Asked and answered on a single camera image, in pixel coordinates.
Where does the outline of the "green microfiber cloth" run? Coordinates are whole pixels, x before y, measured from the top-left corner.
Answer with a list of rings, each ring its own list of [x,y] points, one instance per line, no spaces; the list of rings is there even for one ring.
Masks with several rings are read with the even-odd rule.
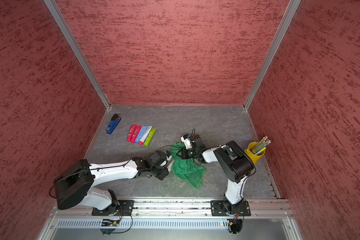
[[[206,169],[197,165],[192,159],[182,159],[181,150],[185,148],[182,142],[175,142],[171,146],[173,157],[172,172],[180,179],[187,181],[193,188],[199,189],[203,184]]]

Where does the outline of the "lime green toothpaste tube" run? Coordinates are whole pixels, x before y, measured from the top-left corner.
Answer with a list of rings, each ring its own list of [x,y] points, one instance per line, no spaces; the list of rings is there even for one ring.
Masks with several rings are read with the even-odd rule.
[[[150,144],[150,142],[151,142],[151,140],[152,140],[152,138],[153,138],[156,130],[157,130],[157,129],[151,129],[151,130],[149,131],[148,136],[146,137],[146,139],[145,139],[145,141],[144,141],[144,146],[147,147],[147,146]]]

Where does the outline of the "white tube pink cap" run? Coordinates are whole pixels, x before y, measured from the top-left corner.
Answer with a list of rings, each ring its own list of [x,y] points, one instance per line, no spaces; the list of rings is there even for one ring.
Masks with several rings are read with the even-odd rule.
[[[145,140],[146,140],[146,138],[148,137],[151,129],[152,129],[152,126],[147,126],[147,127],[146,127],[145,131],[143,132],[143,134],[142,134],[142,136],[141,136],[141,138],[139,139],[139,142],[138,142],[138,144],[139,144],[140,146],[143,145],[143,143],[145,142]]]

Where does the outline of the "blue toothpaste tube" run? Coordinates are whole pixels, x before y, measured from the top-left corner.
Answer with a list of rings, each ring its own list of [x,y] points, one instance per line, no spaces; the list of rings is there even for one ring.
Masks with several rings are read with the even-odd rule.
[[[145,131],[147,130],[148,126],[146,125],[142,125],[141,128],[140,128],[140,131],[135,139],[135,142],[136,143],[139,143],[141,137],[144,135]]]

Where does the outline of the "pink toothpaste tube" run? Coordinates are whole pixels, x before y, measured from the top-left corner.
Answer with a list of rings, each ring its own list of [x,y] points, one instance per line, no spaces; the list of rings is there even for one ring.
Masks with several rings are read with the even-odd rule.
[[[127,142],[131,142],[131,139],[132,139],[132,136],[135,132],[135,129],[136,129],[137,125],[131,125],[130,126],[130,130],[129,130],[129,133],[128,133],[128,136],[127,136]]]
[[[139,133],[141,131],[141,128],[142,128],[142,126],[136,126],[135,127],[134,132],[133,132],[132,137],[131,137],[131,140],[130,140],[131,143],[136,142],[137,136],[139,135]]]

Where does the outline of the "white tube orange cap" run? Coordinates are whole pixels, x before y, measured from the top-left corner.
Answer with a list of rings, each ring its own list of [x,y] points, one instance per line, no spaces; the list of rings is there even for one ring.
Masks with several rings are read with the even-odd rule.
[[[174,161],[171,161],[168,165],[167,165],[167,169],[169,171],[171,171],[172,165],[173,165]]]

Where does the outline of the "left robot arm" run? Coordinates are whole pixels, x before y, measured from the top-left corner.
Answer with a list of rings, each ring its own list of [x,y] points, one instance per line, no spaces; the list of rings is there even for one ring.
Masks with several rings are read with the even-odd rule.
[[[80,160],[59,175],[50,189],[59,210],[85,206],[93,209],[94,216],[120,214],[122,205],[112,190],[100,190],[98,185],[140,177],[163,180],[170,173],[172,156],[169,152],[155,151],[146,158],[134,157],[113,164],[90,164]]]

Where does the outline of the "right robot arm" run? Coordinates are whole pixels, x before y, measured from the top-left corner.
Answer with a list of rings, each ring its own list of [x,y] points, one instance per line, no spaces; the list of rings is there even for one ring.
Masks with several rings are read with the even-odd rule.
[[[245,201],[243,197],[245,182],[256,168],[251,158],[235,141],[207,148],[199,135],[183,135],[181,142],[185,145],[180,153],[182,159],[192,159],[196,164],[214,162],[220,164],[228,178],[222,209],[228,215],[237,215]]]

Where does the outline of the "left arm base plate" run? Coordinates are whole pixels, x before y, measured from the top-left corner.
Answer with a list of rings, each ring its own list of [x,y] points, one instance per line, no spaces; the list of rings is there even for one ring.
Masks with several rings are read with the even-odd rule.
[[[131,214],[134,208],[135,201],[121,200],[111,203],[104,210],[93,208],[92,216],[121,216],[124,214]]]

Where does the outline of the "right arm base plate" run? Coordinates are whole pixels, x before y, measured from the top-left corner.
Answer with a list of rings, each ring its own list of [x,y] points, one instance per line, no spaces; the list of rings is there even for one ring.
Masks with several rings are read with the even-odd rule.
[[[251,210],[248,201],[241,200],[233,205],[228,200],[211,201],[211,212],[213,217],[244,216],[250,217]]]

